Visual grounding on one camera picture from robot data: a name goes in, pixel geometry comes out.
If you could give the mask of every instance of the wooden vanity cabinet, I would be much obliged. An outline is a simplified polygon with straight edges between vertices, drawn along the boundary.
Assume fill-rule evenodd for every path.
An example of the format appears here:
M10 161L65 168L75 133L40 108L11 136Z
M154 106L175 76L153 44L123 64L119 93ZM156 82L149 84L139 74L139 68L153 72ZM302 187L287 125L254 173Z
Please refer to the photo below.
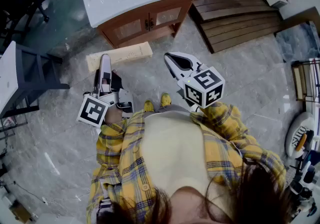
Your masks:
M114 47L131 46L172 34L176 36L193 0L161 0L129 10L97 29Z

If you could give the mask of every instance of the orange object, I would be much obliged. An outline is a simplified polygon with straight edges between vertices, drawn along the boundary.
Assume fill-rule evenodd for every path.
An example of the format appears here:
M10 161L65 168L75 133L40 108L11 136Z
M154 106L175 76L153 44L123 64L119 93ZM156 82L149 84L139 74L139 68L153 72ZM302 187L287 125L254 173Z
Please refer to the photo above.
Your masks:
M295 148L295 151L299 151L305 144L306 140L307 140L307 135L303 134L301 140L299 141L299 144Z

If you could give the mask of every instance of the office chair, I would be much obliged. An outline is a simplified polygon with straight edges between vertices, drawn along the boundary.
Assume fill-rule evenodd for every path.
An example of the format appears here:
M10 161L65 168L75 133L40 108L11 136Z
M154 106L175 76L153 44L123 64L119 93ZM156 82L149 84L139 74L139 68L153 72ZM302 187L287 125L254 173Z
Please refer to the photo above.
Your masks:
M1 0L2 3L5 3L2 9L7 13L7 17L11 21L10 28L3 43L4 46L8 46L10 44L13 33L16 33L15 31L17 31L15 30L15 27L25 14L28 15L28 19L24 27L25 33L30 30L29 24L37 9L39 9L43 15L44 21L46 23L49 21L49 16L46 15L42 8L42 3L44 1L45 0Z
M6 39L6 35L10 32L11 34L24 34L24 31L15 30L7 27L9 14L0 10L0 38Z

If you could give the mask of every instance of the cable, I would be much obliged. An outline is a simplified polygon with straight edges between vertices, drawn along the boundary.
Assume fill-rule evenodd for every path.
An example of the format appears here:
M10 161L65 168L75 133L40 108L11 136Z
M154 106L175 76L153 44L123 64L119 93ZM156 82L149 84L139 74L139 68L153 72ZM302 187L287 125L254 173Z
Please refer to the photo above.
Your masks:
M85 197L85 196L87 196L87 195L90 195L90 193L88 193L88 194L84 194L84 195L82 195L82 196L79 196L79 197L72 197L72 198L55 198L55 199L52 199L51 201L54 201L54 200L70 200L70 199L80 199L80 198L83 198L83 197Z
M42 203L46 203L45 201L43 201L42 199L40 199L39 197L37 197L35 194L32 194L31 192L29 192L28 190L26 190L25 188L23 188L22 186L20 186L18 183L16 183L15 181L13 181L13 183L11 183L11 184L5 184L4 182L1 182L0 183L0 188L2 188L3 186L10 186L10 185L17 185L18 187L20 187L22 190L24 190L25 192L27 192L27 193L29 193L30 195L33 195L34 197L36 197L38 200L40 200ZM52 203L52 202L54 202L54 203L56 203L55 202L55 200L71 200L71 199L80 199L80 198L83 198L83 197L85 197L85 196L87 196L87 195L89 195L90 193L88 193L88 194L84 194L84 195L82 195L82 196L80 196L80 197L72 197L72 198L54 198L54 199L51 199L50 201L48 201L48 203Z
M46 203L45 201L43 201L42 199L40 199L39 197L37 197L35 194L32 194L31 192L29 192L28 190L24 189L22 186L20 186L18 183L16 183L15 181L13 181L14 185L17 185L18 187L20 187L21 189L23 189L25 192L29 193L30 195L33 195L34 197L36 197L37 199L39 199L42 203Z

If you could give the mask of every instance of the hand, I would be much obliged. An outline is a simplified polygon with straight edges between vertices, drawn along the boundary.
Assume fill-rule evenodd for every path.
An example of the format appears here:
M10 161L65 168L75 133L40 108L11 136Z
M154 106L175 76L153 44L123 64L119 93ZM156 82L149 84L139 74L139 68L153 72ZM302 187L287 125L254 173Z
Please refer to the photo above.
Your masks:
M115 124L122 121L122 110L116 104L109 107L105 113L104 121L106 124Z

